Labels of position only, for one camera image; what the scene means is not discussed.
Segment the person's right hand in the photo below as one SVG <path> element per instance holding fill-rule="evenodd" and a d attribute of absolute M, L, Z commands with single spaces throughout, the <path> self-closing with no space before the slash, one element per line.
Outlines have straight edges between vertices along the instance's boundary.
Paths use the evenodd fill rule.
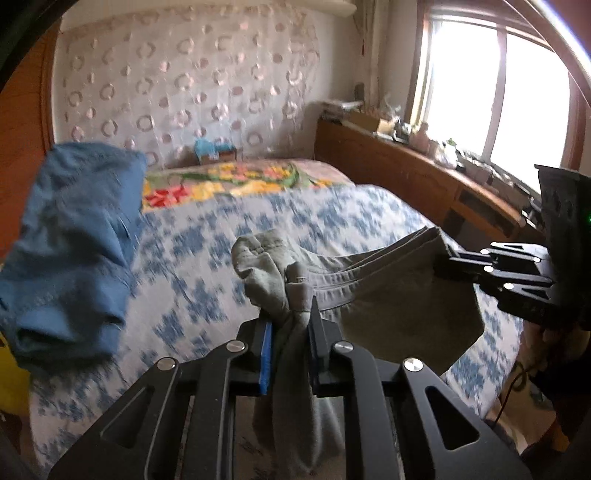
<path fill-rule="evenodd" d="M 577 337 L 576 329 L 551 330 L 535 323 L 524 323 L 518 360 L 524 368 L 530 396 L 537 407 L 545 410 L 553 408 L 547 370 L 563 355 L 577 350 Z"/>

